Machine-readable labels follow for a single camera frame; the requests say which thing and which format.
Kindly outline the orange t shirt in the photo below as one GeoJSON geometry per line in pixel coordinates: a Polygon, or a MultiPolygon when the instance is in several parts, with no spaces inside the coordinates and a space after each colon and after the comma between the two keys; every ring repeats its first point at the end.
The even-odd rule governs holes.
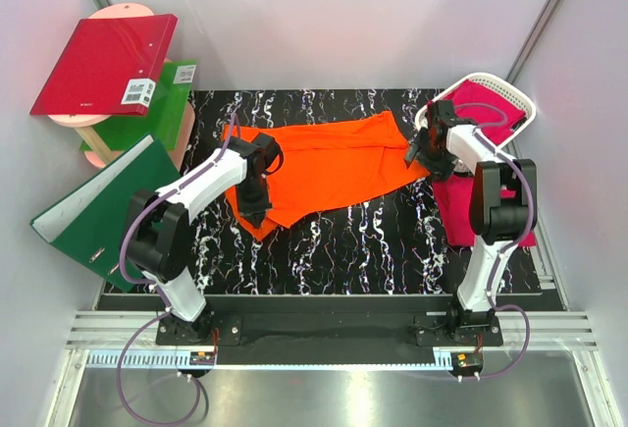
{"type": "Polygon", "coordinates": [[[235,187],[225,192],[236,219],[256,240],[308,214],[359,204],[429,176],[420,164],[405,163],[409,143],[390,111],[328,124],[241,129],[247,141],[259,133],[273,137],[284,154],[279,171],[267,179],[272,208],[261,227],[239,215],[235,187]]]}

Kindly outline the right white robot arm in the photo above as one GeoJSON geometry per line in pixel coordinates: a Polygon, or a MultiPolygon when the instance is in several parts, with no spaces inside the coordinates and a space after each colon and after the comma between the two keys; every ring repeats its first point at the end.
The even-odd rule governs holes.
{"type": "Polygon", "coordinates": [[[418,135],[405,163],[420,164],[437,182],[450,178],[458,163],[473,175],[468,215],[475,240],[441,327],[463,346],[492,330],[500,311],[496,298],[501,275],[536,225],[537,168],[532,160],[502,152],[480,125],[458,117],[456,110],[450,100],[428,104],[417,120],[418,135]]]}

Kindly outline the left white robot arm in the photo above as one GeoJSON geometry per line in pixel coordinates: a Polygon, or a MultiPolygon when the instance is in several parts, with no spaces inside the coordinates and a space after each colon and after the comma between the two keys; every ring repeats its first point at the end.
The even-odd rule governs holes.
{"type": "Polygon", "coordinates": [[[206,300],[185,263],[192,244],[191,224],[228,189],[235,189],[236,209],[259,229],[272,209],[267,177],[281,168],[284,154],[277,141],[259,133],[251,141],[231,137],[199,166],[155,191],[133,194],[121,244],[121,259],[133,263],[178,322],[178,333],[193,345],[211,335],[212,321],[203,313],[206,300]]]}

